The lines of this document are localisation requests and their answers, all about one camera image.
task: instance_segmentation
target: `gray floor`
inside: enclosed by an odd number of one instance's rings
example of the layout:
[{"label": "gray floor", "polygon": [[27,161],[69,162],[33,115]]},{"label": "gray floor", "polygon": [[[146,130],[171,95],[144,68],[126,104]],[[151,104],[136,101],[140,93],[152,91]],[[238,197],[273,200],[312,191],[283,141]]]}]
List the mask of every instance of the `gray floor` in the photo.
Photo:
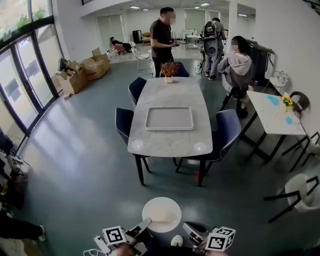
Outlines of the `gray floor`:
[{"label": "gray floor", "polygon": [[[181,61],[198,80],[215,129],[215,114],[225,97],[221,81],[194,75],[199,60]],[[302,214],[293,210],[268,224],[268,219],[287,206],[285,199],[264,202],[263,197],[281,191],[292,176],[288,171],[295,156],[280,157],[280,153],[293,144],[293,137],[286,138],[269,164],[256,155],[245,162],[252,148],[237,140],[225,158],[212,165],[203,187],[195,183],[197,164],[184,162],[183,173],[175,173],[171,158],[149,157],[153,173],[145,170],[146,186],[142,187],[135,159],[114,124],[116,107],[132,109],[128,84],[135,78],[135,61],[112,64],[103,78],[81,93],[57,100],[31,134],[22,157],[34,170],[29,173],[24,207],[15,216],[46,227],[47,241],[39,245],[46,256],[82,255],[83,250],[96,247],[93,238],[103,228],[129,229],[139,223],[144,205],[156,197],[175,200],[182,221],[236,229],[227,251],[230,256],[271,256],[318,242],[319,211]],[[228,107],[234,108],[235,102]],[[249,106],[249,117],[253,111]],[[248,120],[241,121],[242,127]],[[257,118],[247,134],[256,140],[262,133]],[[261,147],[270,152],[278,139],[268,136]],[[319,172],[317,164],[313,159],[293,175],[303,171],[312,176]],[[174,235],[181,234],[185,245],[191,246],[181,224],[156,236],[168,245]]]}]

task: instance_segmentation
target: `blue stain on table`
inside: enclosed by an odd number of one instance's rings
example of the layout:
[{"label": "blue stain on table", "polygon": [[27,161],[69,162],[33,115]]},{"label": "blue stain on table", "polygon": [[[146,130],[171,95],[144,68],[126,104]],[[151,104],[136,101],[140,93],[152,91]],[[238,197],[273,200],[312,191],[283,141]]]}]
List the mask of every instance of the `blue stain on table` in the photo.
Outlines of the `blue stain on table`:
[{"label": "blue stain on table", "polygon": [[271,103],[273,104],[273,105],[278,105],[279,104],[279,99],[277,98],[277,97],[274,97],[274,96],[272,96],[272,95],[268,95],[267,96],[267,99],[269,100],[269,101],[271,101]]},{"label": "blue stain on table", "polygon": [[289,125],[292,124],[292,118],[289,117],[289,116],[285,119],[285,121],[286,121]]}]

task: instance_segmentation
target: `white round plate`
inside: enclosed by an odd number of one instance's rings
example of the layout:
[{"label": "white round plate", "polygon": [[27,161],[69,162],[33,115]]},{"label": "white round plate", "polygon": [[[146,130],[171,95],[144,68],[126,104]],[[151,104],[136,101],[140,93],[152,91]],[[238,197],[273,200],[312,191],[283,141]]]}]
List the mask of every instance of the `white round plate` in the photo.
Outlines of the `white round plate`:
[{"label": "white round plate", "polygon": [[142,210],[142,219],[151,219],[148,229],[158,233],[174,230],[179,225],[181,217],[179,205],[167,197],[157,197],[150,200]]}]

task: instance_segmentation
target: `white cube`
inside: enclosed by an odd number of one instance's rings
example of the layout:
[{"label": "white cube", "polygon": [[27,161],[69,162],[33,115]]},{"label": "white cube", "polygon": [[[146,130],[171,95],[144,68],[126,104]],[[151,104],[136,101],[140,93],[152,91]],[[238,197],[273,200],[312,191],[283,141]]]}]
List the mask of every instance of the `white cube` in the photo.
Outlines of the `white cube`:
[{"label": "white cube", "polygon": [[102,234],[107,246],[117,245],[127,242],[125,234],[120,226],[109,227],[102,230]]},{"label": "white cube", "polygon": [[228,227],[215,228],[212,233],[210,233],[207,242],[206,250],[224,252],[229,248],[234,239],[236,231]]}]

